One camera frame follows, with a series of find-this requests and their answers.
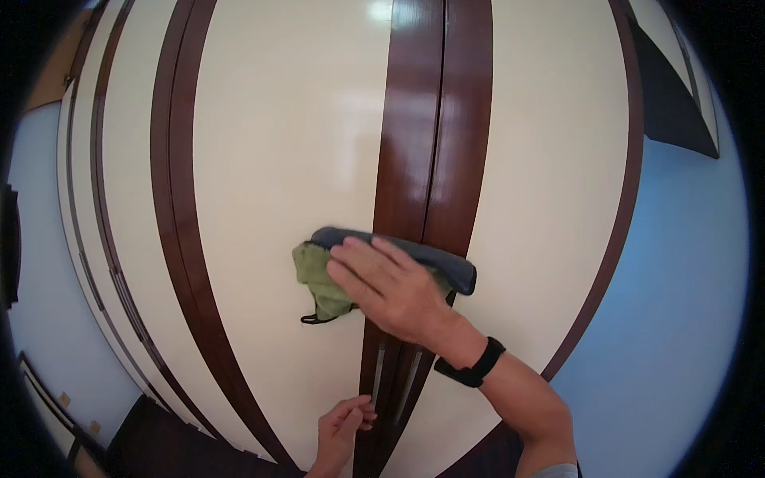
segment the right hand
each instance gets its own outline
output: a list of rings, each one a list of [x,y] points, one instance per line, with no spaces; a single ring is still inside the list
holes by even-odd
[[[459,317],[430,273],[390,242],[348,236],[334,246],[327,273],[380,329],[435,348],[440,331]]]

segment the hand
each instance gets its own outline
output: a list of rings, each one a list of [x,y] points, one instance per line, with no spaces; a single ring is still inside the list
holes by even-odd
[[[306,478],[337,478],[353,453],[356,431],[371,430],[366,422],[377,418],[371,401],[369,395],[343,400],[319,418],[319,449]]]
[[[456,313],[424,267],[379,237],[370,246],[349,236],[330,253],[327,273],[372,322],[401,340],[435,351],[438,331]]]

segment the wardrobe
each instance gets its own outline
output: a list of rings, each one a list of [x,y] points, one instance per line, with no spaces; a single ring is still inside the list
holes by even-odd
[[[652,31],[669,20],[643,3],[99,7],[61,108],[58,180],[77,276],[125,370],[200,432],[303,470],[316,420],[368,393],[379,418],[347,476],[446,470],[496,413],[360,311],[302,324],[314,303],[290,251],[332,225],[467,257],[477,286],[454,309],[550,380],[627,237],[639,32],[716,141],[698,57],[684,43],[679,62],[682,34]]]

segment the left hand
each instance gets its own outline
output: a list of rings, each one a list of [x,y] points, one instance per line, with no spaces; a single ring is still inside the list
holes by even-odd
[[[356,431],[371,430],[372,425],[365,420],[375,418],[369,395],[342,400],[319,418],[319,449],[306,478],[336,478],[353,453]]]

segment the green cloth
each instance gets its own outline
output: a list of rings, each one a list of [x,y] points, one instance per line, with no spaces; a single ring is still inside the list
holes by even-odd
[[[292,261],[298,273],[298,282],[308,286],[316,303],[315,315],[302,317],[301,320],[304,323],[329,322],[356,308],[353,301],[327,274],[327,263],[330,261],[328,250],[310,242],[303,242],[292,249]],[[428,270],[433,274],[444,297],[449,295],[451,286],[446,278],[436,269],[428,268]]]

